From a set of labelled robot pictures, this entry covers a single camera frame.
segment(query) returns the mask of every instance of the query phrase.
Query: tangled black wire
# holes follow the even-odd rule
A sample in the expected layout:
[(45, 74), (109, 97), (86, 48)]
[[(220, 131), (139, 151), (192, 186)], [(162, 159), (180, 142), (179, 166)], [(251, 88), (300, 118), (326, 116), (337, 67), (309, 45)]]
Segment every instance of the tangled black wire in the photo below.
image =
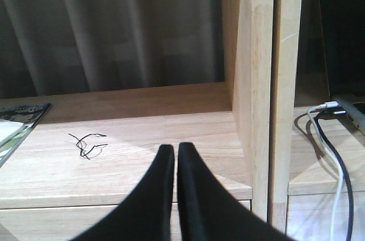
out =
[(73, 134), (69, 134), (71, 137), (74, 137), (75, 139), (77, 139), (77, 143), (76, 143), (76, 147), (80, 149), (80, 156), (83, 157), (83, 158), (86, 158), (88, 160), (90, 160), (90, 157), (88, 156), (88, 154), (90, 154), (95, 148), (99, 148), (99, 147), (105, 147), (107, 146), (108, 144), (99, 144), (99, 145), (94, 145), (90, 150), (86, 151), (86, 142), (84, 141), (85, 138), (87, 137), (91, 137), (91, 136), (94, 136), (94, 137), (106, 137), (105, 134), (98, 134), (98, 133), (95, 133), (95, 134), (87, 134), (86, 136), (78, 139), (76, 136), (74, 136)]

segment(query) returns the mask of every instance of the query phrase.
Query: grey curtain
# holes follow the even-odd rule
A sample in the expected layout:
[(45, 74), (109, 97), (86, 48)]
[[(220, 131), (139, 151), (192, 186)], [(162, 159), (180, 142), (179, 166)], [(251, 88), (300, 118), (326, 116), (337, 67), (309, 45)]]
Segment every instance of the grey curtain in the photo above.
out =
[(221, 0), (0, 0), (0, 97), (224, 79)]

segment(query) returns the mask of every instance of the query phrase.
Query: black wire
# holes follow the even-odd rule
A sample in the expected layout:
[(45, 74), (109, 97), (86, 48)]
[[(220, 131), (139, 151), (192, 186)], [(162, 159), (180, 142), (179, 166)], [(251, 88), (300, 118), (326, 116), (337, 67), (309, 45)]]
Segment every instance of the black wire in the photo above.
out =
[(318, 120), (320, 117), (322, 117), (325, 114), (329, 114), (328, 111), (321, 111), (314, 117), (314, 122), (318, 128), (319, 134), (325, 141), (325, 143), (330, 147), (331, 151), (334, 153), (336, 159), (338, 160), (338, 163), (341, 166), (343, 177), (347, 186), (347, 195), (348, 195), (348, 224), (347, 224), (347, 235), (346, 235), (346, 241), (351, 240), (352, 236), (352, 227), (354, 225), (354, 195), (352, 192), (352, 185), (350, 180), (350, 175), (348, 174), (348, 170), (342, 160), (342, 157), (337, 152), (335, 146), (328, 140), (325, 133), (323, 132)]
[(89, 150), (87, 153), (85, 152), (85, 148), (87, 146), (86, 142), (84, 141), (85, 138), (87, 137), (91, 137), (91, 136), (95, 136), (95, 137), (106, 137), (106, 134), (99, 134), (99, 133), (91, 133), (91, 134), (87, 134), (86, 136), (82, 137), (82, 138), (77, 138), (76, 136), (74, 136), (73, 134), (69, 134), (71, 137), (74, 137), (75, 139), (78, 140), (78, 142), (76, 143), (76, 147), (80, 149), (80, 156), (83, 158), (87, 158), (88, 160), (90, 160), (88, 154), (91, 153), (92, 150), (94, 150), (94, 148), (100, 147), (100, 146), (107, 146), (108, 144), (99, 144), (99, 145), (94, 145), (91, 150)]

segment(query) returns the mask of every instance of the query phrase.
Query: wooden surface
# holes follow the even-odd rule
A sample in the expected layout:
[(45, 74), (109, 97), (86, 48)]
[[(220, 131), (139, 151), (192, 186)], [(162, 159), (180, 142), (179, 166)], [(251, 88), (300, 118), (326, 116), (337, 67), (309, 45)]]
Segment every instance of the wooden surface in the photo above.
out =
[[(0, 169), (0, 209), (118, 204), (148, 169), (160, 144), (192, 141), (237, 199), (251, 199), (224, 83), (59, 95), (0, 101), (52, 102), (40, 124)], [(79, 157), (78, 137), (108, 145)]]
[(253, 187), (252, 210), (267, 217), (273, 0), (240, 0), (233, 114)]
[(271, 71), (269, 222), (285, 232), (302, 0), (275, 0)]
[(295, 83), (295, 107), (316, 106), (330, 101), (327, 77), (324, 72), (298, 74)]
[[(250, 209), (250, 201), (240, 201)], [(116, 205), (0, 210), (1, 241), (64, 241), (88, 229)], [(172, 241), (180, 241), (177, 204), (171, 212)]]
[[(314, 128), (304, 115), (307, 108), (294, 108), (288, 192), (289, 195), (333, 193), (337, 182), (336, 169), (330, 161), (321, 157), (322, 151), (315, 143)], [(345, 116), (321, 120), (320, 124), (342, 156), (350, 172), (353, 189), (365, 191), (365, 137)]]
[[(287, 234), (297, 241), (329, 241), (334, 194), (296, 195), (289, 197)], [(352, 241), (365, 236), (365, 192), (354, 193), (355, 215)], [(348, 217), (347, 194), (342, 193), (336, 212), (335, 241), (346, 240)]]
[(222, 0), (225, 81), (233, 98), (240, 0)]

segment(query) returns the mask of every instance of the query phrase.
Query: connector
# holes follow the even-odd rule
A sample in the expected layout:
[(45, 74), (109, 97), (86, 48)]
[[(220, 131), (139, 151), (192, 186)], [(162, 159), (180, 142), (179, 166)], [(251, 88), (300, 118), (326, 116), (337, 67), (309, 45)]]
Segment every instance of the connector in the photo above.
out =
[(324, 103), (325, 108), (333, 108), (333, 107), (337, 107), (339, 104), (337, 101), (328, 101), (326, 103)]
[(346, 111), (341, 106), (329, 108), (327, 111), (329, 114), (332, 114), (332, 115), (346, 114)]

